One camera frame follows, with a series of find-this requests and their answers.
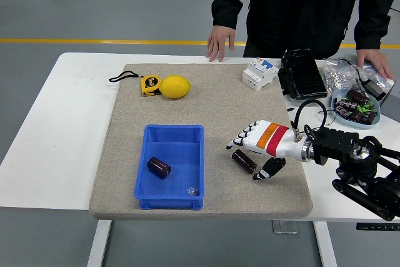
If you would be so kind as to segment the person's right hand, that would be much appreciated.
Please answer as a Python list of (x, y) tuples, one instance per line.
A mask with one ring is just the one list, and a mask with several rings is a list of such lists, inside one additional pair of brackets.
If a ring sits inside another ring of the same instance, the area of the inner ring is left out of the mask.
[(221, 62), (225, 57), (226, 42), (230, 51), (234, 51), (236, 30), (226, 26), (213, 26), (207, 40), (206, 58), (210, 62)]

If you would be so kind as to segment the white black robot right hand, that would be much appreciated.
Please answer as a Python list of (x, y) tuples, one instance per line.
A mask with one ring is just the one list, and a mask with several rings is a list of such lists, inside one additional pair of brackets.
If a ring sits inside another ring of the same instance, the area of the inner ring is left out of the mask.
[(241, 146), (254, 153), (269, 156), (261, 170), (253, 176), (257, 181), (273, 177), (284, 167), (286, 158), (305, 161), (303, 144), (294, 140), (294, 133), (287, 126), (259, 120), (249, 124), (226, 148)]

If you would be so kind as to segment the person's left hand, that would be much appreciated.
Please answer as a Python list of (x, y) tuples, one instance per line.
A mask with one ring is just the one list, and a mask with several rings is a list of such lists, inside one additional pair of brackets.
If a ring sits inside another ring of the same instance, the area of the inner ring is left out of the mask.
[(393, 72), (389, 66), (386, 56), (378, 49), (358, 49), (356, 51), (357, 63), (359, 68), (364, 67), (364, 62), (370, 62), (376, 69), (377, 73), (384, 79), (394, 80)]

